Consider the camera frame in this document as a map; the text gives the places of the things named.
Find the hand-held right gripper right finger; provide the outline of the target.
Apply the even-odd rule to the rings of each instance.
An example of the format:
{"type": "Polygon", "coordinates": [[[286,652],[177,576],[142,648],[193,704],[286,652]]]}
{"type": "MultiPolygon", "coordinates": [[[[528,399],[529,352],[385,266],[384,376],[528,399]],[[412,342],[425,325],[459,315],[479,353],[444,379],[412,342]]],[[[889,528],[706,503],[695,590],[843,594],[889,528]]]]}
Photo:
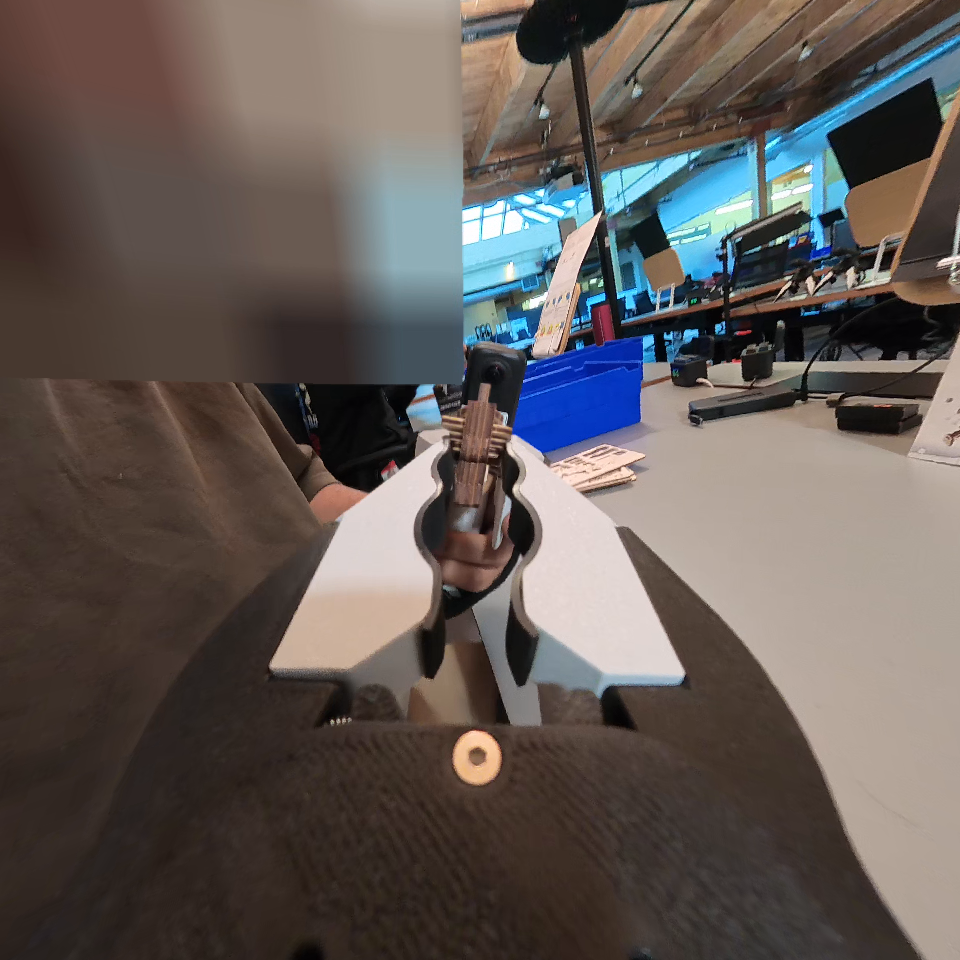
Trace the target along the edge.
{"type": "Polygon", "coordinates": [[[473,607],[513,726],[540,726],[540,686],[588,691],[676,688],[687,672],[629,551],[637,538],[557,476],[521,440],[508,443],[516,566],[473,607]]]}

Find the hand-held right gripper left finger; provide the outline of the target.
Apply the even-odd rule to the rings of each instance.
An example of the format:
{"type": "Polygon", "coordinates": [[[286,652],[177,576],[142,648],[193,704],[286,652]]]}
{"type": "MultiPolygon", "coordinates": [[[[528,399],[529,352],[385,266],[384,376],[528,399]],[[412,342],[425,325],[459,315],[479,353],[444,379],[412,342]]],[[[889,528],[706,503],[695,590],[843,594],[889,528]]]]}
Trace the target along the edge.
{"type": "Polygon", "coordinates": [[[434,676],[446,647],[443,576],[455,463],[428,445],[352,507],[270,661],[270,676],[390,690],[407,714],[411,690],[434,676]]]}

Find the brown wooden model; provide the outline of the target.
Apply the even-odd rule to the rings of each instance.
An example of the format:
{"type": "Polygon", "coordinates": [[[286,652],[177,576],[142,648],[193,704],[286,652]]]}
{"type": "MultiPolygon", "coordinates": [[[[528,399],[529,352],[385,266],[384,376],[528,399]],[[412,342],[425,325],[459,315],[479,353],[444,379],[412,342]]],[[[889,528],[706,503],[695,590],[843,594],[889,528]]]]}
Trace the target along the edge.
{"type": "Polygon", "coordinates": [[[441,417],[456,461],[448,509],[449,526],[456,531],[491,533],[495,498],[507,497],[503,461],[512,428],[489,395],[484,384],[478,400],[441,417]]]}

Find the person's left forearm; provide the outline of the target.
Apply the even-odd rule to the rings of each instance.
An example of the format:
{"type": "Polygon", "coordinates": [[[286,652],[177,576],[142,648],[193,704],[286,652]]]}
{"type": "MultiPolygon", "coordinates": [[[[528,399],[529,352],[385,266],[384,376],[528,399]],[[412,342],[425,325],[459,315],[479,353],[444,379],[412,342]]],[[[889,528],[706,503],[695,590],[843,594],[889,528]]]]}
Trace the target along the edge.
{"type": "Polygon", "coordinates": [[[319,490],[309,505],[319,523],[332,524],[367,496],[365,491],[333,483],[319,490]]]}

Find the grey desk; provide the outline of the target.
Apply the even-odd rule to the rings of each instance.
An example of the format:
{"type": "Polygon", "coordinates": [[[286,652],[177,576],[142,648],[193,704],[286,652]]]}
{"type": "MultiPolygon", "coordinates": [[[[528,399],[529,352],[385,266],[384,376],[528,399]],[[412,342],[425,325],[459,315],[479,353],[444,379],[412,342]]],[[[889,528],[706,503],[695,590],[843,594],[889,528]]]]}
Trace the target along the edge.
{"type": "Polygon", "coordinates": [[[713,391],[668,373],[646,366],[640,423],[547,456],[644,453],[591,501],[738,634],[895,918],[924,958],[958,958],[958,467],[839,431],[819,401],[696,427],[713,391]]]}

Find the person's left hand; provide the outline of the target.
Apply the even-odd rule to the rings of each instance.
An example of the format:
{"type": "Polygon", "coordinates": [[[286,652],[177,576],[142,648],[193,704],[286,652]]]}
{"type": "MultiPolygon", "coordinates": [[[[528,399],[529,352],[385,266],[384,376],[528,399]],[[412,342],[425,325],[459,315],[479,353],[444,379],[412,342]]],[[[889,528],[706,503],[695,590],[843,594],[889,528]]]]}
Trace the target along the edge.
{"type": "Polygon", "coordinates": [[[506,570],[514,556],[510,538],[511,517],[507,516],[499,530],[499,545],[491,533],[447,530],[442,546],[436,552],[443,585],[461,593],[481,594],[490,589],[506,570]]]}

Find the blue plastic bin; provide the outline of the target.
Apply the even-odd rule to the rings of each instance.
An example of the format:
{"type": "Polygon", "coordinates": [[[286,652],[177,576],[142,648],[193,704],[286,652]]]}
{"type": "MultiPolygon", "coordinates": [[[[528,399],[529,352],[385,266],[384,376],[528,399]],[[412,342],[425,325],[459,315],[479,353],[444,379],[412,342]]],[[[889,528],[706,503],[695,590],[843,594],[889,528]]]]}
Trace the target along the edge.
{"type": "Polygon", "coordinates": [[[642,420],[642,338],[588,346],[527,366],[513,434],[542,452],[642,420]]]}

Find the printed instruction board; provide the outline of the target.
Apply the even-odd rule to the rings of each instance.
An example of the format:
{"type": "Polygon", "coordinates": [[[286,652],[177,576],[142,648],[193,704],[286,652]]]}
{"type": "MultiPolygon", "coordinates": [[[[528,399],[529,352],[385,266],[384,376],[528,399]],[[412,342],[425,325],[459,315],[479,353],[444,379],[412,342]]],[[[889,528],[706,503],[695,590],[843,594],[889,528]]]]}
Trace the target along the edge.
{"type": "Polygon", "coordinates": [[[570,340],[572,320],[581,295],[580,272],[598,226],[606,215],[597,213],[565,240],[556,270],[541,307],[539,324],[532,347],[532,359],[545,359],[563,354],[570,340]]]}

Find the black pole round disc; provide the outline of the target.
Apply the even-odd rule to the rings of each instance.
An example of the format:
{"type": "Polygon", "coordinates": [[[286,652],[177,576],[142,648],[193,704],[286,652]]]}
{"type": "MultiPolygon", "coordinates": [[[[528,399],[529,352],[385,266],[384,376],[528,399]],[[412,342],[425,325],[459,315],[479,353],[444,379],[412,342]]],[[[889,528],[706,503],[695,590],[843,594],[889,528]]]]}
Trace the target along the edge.
{"type": "Polygon", "coordinates": [[[515,36],[519,54],[531,65],[570,61],[589,191],[593,211],[599,215],[595,237],[614,338],[621,333],[622,321],[584,52],[618,25],[626,9],[625,1],[535,1],[515,36]]]}

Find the long wooden table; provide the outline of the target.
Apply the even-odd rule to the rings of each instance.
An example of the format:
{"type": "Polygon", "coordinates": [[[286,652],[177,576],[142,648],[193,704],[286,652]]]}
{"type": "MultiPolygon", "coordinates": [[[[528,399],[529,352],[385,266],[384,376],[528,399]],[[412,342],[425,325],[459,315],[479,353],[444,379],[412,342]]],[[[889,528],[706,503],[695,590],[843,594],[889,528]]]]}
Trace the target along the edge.
{"type": "Polygon", "coordinates": [[[815,313],[859,308],[867,300],[894,295],[888,275],[851,289],[845,281],[837,280],[817,288],[816,295],[810,294],[807,284],[801,282],[796,294],[780,296],[787,284],[787,280],[781,280],[737,292],[730,296],[728,306],[722,299],[715,299],[633,318],[622,324],[619,339],[653,337],[655,358],[664,362],[669,333],[693,331],[713,335],[721,327],[727,335],[735,335],[741,329],[763,327],[771,316],[784,314],[786,322],[798,324],[815,313]]]}

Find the computer monitor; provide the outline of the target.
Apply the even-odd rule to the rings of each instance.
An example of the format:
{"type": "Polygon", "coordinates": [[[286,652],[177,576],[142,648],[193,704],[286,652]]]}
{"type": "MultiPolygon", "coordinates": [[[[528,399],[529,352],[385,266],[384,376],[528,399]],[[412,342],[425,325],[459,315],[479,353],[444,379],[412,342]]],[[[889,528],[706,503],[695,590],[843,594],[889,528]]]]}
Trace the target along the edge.
{"type": "Polygon", "coordinates": [[[734,264],[731,289],[738,292],[779,280],[786,272],[789,254],[789,241],[742,253],[734,264]]]}

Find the black light panel stand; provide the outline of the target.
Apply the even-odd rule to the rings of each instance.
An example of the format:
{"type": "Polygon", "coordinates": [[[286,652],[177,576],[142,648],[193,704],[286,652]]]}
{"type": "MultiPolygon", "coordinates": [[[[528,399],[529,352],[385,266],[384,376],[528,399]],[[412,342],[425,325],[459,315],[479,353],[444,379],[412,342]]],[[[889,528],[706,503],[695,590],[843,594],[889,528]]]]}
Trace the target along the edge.
{"type": "Polygon", "coordinates": [[[718,258],[722,265],[721,292],[723,304],[723,324],[725,329],[724,346],[717,347],[716,358],[726,362],[740,360],[744,349],[751,344],[769,342],[774,344],[777,337],[777,322],[771,318],[756,318],[744,326],[735,320],[732,314],[732,301],[735,294],[746,293],[745,306],[759,307],[764,298],[772,301],[784,287],[790,286],[788,274],[791,263],[791,238],[798,234],[801,228],[810,224],[808,214],[801,203],[797,202],[778,213],[762,217],[743,226],[734,228],[721,241],[721,251],[718,258]],[[784,275],[771,283],[756,286],[751,289],[734,291],[732,288],[732,274],[737,258],[762,247],[789,241],[790,253],[787,269],[784,275]]]}

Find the black power adapter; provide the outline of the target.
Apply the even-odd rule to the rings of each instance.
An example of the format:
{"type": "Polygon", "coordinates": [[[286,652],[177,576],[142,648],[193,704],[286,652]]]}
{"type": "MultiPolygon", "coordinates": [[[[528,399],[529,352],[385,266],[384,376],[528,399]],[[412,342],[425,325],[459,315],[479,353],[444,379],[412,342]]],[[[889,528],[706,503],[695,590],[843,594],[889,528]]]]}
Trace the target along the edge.
{"type": "Polygon", "coordinates": [[[858,403],[839,405],[835,419],[841,431],[900,436],[919,427],[924,416],[918,403],[858,403]]]}

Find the black flat panel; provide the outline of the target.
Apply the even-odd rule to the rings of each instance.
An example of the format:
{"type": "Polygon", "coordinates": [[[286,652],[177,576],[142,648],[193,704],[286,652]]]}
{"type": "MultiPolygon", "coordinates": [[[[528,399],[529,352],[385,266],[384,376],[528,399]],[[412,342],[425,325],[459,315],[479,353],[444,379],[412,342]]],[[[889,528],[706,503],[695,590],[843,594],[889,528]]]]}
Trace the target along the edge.
{"type": "Polygon", "coordinates": [[[918,373],[814,369],[807,377],[807,392],[810,395],[846,394],[851,398],[931,401],[942,376],[942,371],[931,369],[918,373]]]}

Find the large black screen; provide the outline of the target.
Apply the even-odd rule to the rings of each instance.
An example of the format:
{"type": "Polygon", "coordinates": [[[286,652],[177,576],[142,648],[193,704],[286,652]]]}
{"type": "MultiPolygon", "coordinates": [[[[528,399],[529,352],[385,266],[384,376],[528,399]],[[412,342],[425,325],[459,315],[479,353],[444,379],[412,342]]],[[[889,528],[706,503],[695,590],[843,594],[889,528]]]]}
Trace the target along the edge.
{"type": "Polygon", "coordinates": [[[852,190],[929,160],[943,127],[931,78],[830,131],[826,139],[852,190]]]}

